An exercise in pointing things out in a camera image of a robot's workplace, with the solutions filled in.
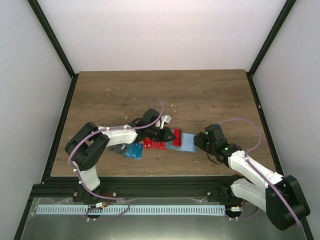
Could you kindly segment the single red credit card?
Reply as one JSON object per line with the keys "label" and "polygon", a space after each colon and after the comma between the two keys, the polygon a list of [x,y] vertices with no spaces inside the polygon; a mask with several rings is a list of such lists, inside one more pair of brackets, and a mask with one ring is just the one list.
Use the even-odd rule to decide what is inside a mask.
{"label": "single red credit card", "polygon": [[173,134],[175,136],[175,140],[173,141],[172,145],[174,147],[180,147],[182,145],[182,130],[180,128],[174,128]]}

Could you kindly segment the blue card holder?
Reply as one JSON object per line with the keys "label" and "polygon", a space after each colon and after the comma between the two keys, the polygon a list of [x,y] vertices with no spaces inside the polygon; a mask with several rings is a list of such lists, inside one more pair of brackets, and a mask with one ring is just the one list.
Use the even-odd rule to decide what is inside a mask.
{"label": "blue card holder", "polygon": [[179,152],[196,153],[197,147],[194,145],[195,134],[183,133],[181,146],[173,146],[170,142],[166,143],[166,148]]}

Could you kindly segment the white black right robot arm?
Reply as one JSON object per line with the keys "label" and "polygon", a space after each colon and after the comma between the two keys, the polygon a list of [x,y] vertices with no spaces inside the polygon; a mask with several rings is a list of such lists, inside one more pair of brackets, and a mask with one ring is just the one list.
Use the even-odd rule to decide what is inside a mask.
{"label": "white black right robot arm", "polygon": [[229,202],[243,199],[264,211],[279,230],[299,226],[311,210],[300,186],[292,175],[283,176],[249,156],[240,146],[229,143],[219,124],[211,124],[193,138],[193,144],[215,157],[218,163],[241,174],[241,177],[222,188]]}

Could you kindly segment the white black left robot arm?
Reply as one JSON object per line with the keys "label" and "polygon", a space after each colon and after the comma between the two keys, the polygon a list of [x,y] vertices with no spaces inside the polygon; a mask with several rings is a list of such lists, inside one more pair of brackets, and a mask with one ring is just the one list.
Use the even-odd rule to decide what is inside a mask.
{"label": "white black left robot arm", "polygon": [[170,121],[169,115],[161,115],[150,108],[142,117],[122,126],[102,127],[87,122],[64,148],[69,165],[78,174],[79,183],[86,188],[85,197],[97,202],[102,196],[96,164],[105,148],[135,144],[146,138],[163,143],[174,141],[176,136],[166,126]]}

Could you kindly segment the red credit card pile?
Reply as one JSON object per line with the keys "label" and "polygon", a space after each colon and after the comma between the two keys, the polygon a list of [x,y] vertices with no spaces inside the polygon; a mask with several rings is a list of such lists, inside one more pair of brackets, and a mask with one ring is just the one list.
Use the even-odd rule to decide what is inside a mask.
{"label": "red credit card pile", "polygon": [[163,141],[153,141],[150,138],[146,137],[143,140],[143,147],[145,149],[160,149],[160,150],[166,150],[166,143]]}

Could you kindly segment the blue credit card pile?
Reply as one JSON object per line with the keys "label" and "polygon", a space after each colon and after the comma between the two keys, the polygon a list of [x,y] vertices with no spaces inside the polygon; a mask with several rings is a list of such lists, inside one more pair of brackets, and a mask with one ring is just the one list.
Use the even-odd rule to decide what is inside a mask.
{"label": "blue credit card pile", "polygon": [[144,149],[144,145],[142,143],[129,144],[127,146],[124,156],[128,158],[140,160],[142,157],[143,149]]}

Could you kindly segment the black credit card pile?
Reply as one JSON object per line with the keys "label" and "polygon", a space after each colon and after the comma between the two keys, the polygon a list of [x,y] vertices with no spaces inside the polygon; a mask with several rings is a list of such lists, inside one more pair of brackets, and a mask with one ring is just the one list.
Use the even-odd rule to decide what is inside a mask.
{"label": "black credit card pile", "polygon": [[112,151],[118,155],[125,156],[128,150],[129,144],[122,143],[117,145],[112,145],[108,147],[109,151]]}

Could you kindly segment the black front frame rail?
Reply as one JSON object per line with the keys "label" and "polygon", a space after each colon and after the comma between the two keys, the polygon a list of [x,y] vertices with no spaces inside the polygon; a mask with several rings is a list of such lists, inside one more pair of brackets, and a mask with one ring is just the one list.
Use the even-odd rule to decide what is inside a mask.
{"label": "black front frame rail", "polygon": [[73,198],[77,202],[94,202],[95,195],[116,198],[209,198],[231,201],[230,186],[244,177],[225,176],[136,176],[102,177],[100,185],[88,193],[76,177],[47,177],[31,189],[32,197]]}

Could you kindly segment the grey metal base plate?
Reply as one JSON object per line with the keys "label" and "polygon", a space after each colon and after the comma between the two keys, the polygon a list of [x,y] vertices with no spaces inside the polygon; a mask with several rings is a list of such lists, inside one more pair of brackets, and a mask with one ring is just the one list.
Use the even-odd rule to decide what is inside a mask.
{"label": "grey metal base plate", "polygon": [[[214,215],[36,214],[39,205],[91,205],[71,199],[35,199],[23,240],[304,240],[302,228],[278,230],[264,212],[247,204],[242,219]],[[133,205],[214,205],[195,199],[134,199]]]}

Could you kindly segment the black right frame post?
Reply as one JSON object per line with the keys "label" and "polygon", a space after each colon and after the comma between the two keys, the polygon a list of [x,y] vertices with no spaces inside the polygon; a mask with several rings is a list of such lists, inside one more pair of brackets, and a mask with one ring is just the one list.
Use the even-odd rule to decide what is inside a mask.
{"label": "black right frame post", "polygon": [[264,40],[257,56],[255,57],[250,69],[247,73],[249,78],[252,78],[255,73],[257,72],[259,66],[261,65],[263,59],[265,58],[268,50],[270,49],[272,43],[274,42],[275,38],[277,37],[280,29],[282,28],[283,24],[285,23],[287,17],[289,16],[291,10],[293,9],[297,0],[286,0],[283,7],[281,8],[275,22],[273,23],[266,39]]}

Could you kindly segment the black frame post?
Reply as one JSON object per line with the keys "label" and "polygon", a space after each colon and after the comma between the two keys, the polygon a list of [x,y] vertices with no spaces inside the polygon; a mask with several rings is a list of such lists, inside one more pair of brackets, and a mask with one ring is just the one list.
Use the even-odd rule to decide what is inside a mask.
{"label": "black frame post", "polygon": [[280,29],[282,28],[283,24],[285,23],[287,17],[289,16],[291,10],[293,9],[297,0],[286,0],[283,7],[281,8],[275,22],[273,23],[266,39],[264,40],[257,56],[255,57],[250,69],[247,73],[249,78],[252,78],[255,73],[257,72],[259,66],[261,65],[263,59],[265,58],[268,50],[270,49],[272,43],[274,42],[275,38],[277,37]]}
{"label": "black frame post", "polygon": [[54,30],[52,29],[44,11],[41,8],[41,5],[37,0],[27,0],[29,6],[31,7],[33,13],[35,14],[37,20],[39,21],[42,29],[44,30],[45,34],[47,35],[51,45],[53,46],[55,52],[57,53],[61,63],[63,64],[65,70],[67,71],[70,78],[75,78],[76,73],[68,60]]}

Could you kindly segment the black left frame post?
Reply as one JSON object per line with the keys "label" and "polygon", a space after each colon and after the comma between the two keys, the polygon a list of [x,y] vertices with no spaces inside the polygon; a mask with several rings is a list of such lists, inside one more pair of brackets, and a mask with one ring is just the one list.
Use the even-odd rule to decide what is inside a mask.
{"label": "black left frame post", "polygon": [[35,14],[37,20],[39,21],[42,29],[44,30],[45,34],[47,35],[51,45],[53,46],[55,52],[57,53],[61,63],[63,64],[65,70],[67,71],[70,78],[75,78],[76,73],[68,60],[54,30],[52,29],[44,11],[41,8],[41,5],[37,0],[27,0],[29,6],[31,7],[33,13]]}

